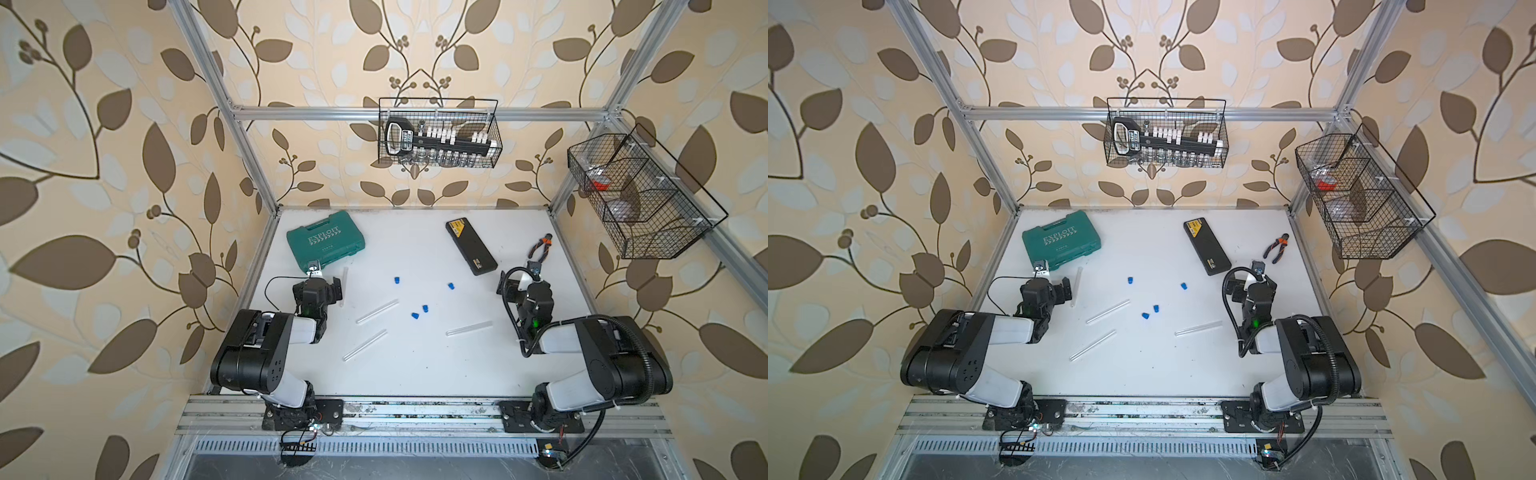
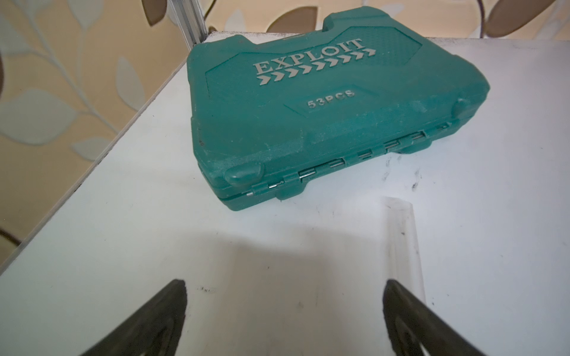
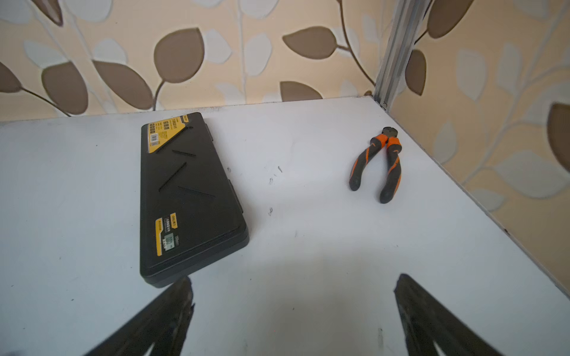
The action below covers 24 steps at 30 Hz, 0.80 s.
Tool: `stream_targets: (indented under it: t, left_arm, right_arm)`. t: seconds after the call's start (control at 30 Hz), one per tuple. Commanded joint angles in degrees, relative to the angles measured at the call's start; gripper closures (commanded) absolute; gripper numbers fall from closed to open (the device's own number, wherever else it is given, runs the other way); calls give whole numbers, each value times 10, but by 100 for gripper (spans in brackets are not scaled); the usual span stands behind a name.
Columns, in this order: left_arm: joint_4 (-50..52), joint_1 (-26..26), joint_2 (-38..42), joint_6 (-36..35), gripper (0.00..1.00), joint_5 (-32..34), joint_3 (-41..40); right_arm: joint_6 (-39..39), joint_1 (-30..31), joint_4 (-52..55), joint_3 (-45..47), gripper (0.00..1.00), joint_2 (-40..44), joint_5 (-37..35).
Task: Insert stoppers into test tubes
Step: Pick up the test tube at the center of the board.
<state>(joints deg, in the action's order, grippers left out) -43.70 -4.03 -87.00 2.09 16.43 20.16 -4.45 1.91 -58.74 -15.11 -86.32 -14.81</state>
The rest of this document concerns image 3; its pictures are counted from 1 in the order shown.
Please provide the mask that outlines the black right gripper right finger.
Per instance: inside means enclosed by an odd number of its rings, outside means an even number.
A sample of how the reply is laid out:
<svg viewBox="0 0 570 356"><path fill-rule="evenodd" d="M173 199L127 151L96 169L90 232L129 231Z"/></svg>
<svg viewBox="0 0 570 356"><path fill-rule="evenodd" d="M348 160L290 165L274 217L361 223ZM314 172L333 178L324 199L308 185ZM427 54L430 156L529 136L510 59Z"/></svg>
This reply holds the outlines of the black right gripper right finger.
<svg viewBox="0 0 570 356"><path fill-rule="evenodd" d="M394 289L409 355L499 355L410 275Z"/></svg>

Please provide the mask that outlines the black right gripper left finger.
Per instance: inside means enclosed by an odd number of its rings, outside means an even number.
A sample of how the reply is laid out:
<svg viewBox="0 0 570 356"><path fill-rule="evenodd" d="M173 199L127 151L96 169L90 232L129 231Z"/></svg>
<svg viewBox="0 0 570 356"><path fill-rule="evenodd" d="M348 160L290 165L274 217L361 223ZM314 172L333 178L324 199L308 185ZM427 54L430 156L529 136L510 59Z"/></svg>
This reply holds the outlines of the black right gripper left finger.
<svg viewBox="0 0 570 356"><path fill-rule="evenodd" d="M89 355L180 355L194 314L189 277L173 283Z"/></svg>

